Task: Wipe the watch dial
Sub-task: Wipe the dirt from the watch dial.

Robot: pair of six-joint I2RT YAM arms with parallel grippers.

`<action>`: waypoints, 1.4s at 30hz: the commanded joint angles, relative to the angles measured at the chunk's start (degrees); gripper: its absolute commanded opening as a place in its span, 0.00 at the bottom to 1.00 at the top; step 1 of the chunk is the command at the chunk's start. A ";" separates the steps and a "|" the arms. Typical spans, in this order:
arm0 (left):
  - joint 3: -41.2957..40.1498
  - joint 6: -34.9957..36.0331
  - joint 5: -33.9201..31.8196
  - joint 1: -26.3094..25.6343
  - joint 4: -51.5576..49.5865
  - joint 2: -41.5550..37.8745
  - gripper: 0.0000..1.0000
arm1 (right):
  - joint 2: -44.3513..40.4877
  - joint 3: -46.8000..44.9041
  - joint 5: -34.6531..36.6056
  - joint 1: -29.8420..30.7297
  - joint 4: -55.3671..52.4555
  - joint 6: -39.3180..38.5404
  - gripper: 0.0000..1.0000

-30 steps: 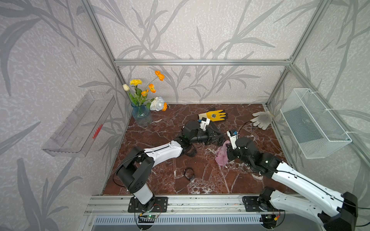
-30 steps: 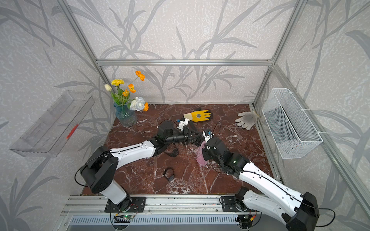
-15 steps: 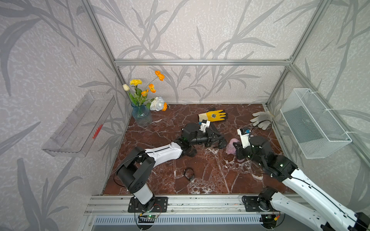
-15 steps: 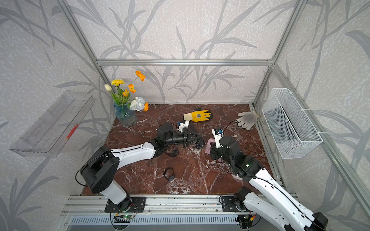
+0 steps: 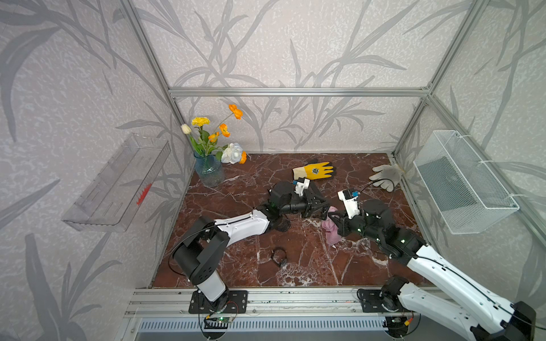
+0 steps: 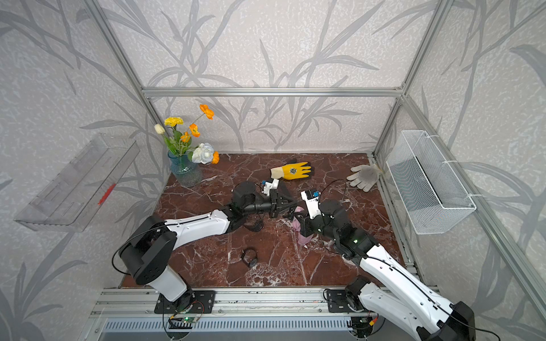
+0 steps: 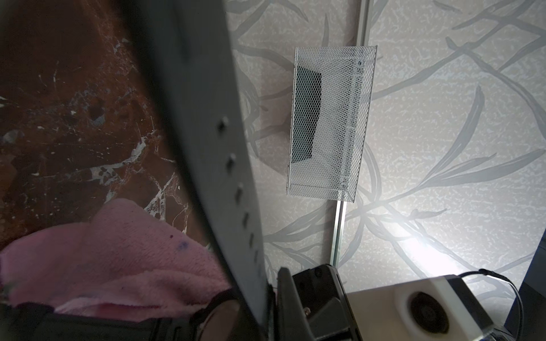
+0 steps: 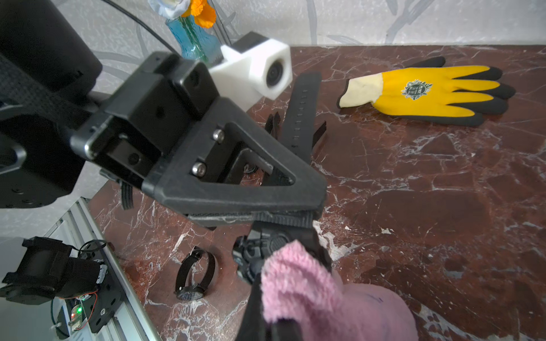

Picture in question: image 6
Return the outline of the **black watch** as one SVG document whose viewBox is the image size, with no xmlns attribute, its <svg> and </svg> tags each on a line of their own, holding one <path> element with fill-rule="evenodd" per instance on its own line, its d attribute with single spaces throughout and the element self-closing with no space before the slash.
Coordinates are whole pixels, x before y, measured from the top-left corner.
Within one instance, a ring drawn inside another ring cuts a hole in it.
<svg viewBox="0 0 546 341">
<path fill-rule="evenodd" d="M 264 227 L 262 215 L 251 215 L 247 218 L 244 227 L 251 232 L 260 232 Z"/>
<path fill-rule="evenodd" d="M 290 207 L 290 209 L 288 209 L 287 212 L 283 215 L 283 218 L 287 220 L 294 220 L 295 215 L 298 215 L 301 212 L 304 212 L 304 209 L 300 206 Z"/>
</svg>

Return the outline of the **pink fluffy cloth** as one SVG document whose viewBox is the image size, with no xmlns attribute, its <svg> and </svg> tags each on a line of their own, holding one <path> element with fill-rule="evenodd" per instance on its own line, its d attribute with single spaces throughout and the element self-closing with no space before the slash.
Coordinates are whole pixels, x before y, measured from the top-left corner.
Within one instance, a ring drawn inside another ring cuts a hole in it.
<svg viewBox="0 0 546 341">
<path fill-rule="evenodd" d="M 314 232 L 312 228 L 307 225 L 306 210 L 301 212 L 298 215 L 295 215 L 294 220 L 292 220 L 292 229 L 297 233 L 298 245 L 305 246 L 313 238 Z"/>
</svg>

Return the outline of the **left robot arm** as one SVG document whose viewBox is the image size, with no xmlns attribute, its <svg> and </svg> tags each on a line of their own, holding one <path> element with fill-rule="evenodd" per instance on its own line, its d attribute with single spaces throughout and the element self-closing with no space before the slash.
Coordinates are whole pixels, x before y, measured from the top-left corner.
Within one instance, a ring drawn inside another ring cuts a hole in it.
<svg viewBox="0 0 546 341">
<path fill-rule="evenodd" d="M 295 211 L 298 200 L 278 189 L 279 182 L 245 181 L 232 191 L 232 201 L 203 215 L 177 220 L 146 218 L 132 236 L 115 252 L 138 285 L 149 285 L 167 301 L 175 302 L 189 290 L 182 277 L 169 266 L 173 251 L 206 237 L 228 234 L 242 227 L 251 215 L 268 214 L 276 218 Z"/>
</svg>

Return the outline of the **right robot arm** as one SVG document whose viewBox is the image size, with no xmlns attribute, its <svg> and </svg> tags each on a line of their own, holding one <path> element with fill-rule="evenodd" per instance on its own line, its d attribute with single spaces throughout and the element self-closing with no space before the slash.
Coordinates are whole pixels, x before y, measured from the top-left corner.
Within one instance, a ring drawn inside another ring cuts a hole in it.
<svg viewBox="0 0 546 341">
<path fill-rule="evenodd" d="M 295 213 L 304 236 L 320 234 L 334 243 L 337 254 L 352 261 L 387 289 L 360 276 L 346 287 L 347 299 L 355 311 L 382 315 L 414 340 L 475 340 L 472 309 L 459 301 L 452 303 L 424 285 L 400 265 L 364 229 L 354 227 L 344 208 L 333 200 L 305 201 L 306 209 Z"/>
</svg>

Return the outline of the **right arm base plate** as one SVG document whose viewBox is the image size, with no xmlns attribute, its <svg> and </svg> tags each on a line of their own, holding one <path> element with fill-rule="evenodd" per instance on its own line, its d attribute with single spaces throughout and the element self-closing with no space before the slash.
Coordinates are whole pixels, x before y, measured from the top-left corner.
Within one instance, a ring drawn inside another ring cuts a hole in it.
<svg viewBox="0 0 546 341">
<path fill-rule="evenodd" d="M 345 290 L 325 288 L 323 299 L 326 301 L 330 313 L 360 313 L 363 311 L 362 309 L 353 309 L 349 305 Z"/>
</svg>

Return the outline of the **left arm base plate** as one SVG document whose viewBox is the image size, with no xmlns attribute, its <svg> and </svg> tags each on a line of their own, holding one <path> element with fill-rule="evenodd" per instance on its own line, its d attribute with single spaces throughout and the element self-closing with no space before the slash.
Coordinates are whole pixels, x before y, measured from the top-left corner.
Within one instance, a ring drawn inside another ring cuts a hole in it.
<svg viewBox="0 0 546 341">
<path fill-rule="evenodd" d="M 163 294 L 159 294 L 154 309 L 155 314 L 210 314 L 213 310 L 216 292 L 212 290 L 189 289 L 175 301 L 169 301 Z"/>
</svg>

